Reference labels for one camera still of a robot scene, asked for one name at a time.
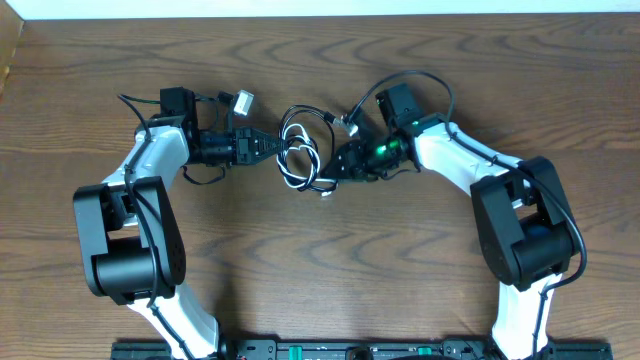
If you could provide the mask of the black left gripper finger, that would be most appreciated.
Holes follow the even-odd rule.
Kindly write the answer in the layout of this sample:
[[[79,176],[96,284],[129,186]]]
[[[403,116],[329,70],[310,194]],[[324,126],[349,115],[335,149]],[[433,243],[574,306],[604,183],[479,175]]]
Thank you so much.
[[[266,147],[258,146],[254,151],[254,163],[259,163],[275,156],[286,149],[282,144],[268,144]]]
[[[285,146],[286,141],[277,135],[266,133],[262,130],[254,129],[253,136],[258,146]]]

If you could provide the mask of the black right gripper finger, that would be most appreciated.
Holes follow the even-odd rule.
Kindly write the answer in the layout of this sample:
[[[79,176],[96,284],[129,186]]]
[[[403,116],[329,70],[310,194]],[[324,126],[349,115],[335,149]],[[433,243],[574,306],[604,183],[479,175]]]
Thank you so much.
[[[358,142],[350,141],[340,146],[331,158],[332,164],[353,165],[358,162]]]
[[[349,162],[344,157],[333,157],[324,167],[324,177],[333,180],[349,179]]]

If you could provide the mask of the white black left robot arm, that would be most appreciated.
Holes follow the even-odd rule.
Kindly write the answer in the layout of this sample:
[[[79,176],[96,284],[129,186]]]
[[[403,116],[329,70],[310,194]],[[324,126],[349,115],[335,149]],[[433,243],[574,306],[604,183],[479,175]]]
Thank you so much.
[[[122,164],[76,190],[73,207],[91,292],[143,316],[172,359],[234,359],[236,347],[186,284],[186,253],[168,191],[188,164],[254,165],[285,150],[251,127],[200,130],[193,115],[157,114]]]

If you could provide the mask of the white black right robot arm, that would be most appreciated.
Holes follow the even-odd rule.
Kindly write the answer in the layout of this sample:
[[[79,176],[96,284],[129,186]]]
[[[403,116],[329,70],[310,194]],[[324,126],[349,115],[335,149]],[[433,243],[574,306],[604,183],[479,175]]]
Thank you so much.
[[[433,171],[471,199],[484,260],[499,281],[493,343],[507,359],[533,359],[547,347],[554,291],[584,241],[554,165],[521,160],[464,134],[441,113],[411,111],[386,120],[391,132],[341,146],[323,168],[332,180],[388,179],[404,161]]]

